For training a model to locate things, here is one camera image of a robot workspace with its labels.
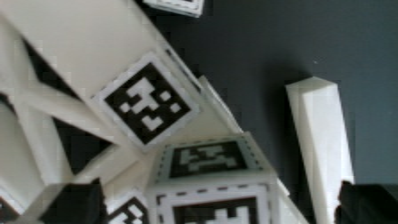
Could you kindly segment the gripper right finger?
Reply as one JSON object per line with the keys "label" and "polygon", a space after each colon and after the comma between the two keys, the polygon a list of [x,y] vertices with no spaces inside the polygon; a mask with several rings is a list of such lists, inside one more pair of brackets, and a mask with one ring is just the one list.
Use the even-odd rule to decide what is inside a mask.
{"label": "gripper right finger", "polygon": [[341,183],[333,224],[398,224],[398,184]]}

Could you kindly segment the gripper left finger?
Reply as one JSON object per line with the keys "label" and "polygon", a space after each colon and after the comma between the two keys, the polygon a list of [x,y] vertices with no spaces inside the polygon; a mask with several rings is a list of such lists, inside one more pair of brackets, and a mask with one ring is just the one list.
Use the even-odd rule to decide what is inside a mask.
{"label": "gripper left finger", "polygon": [[108,224],[99,180],[49,185],[15,224]]}

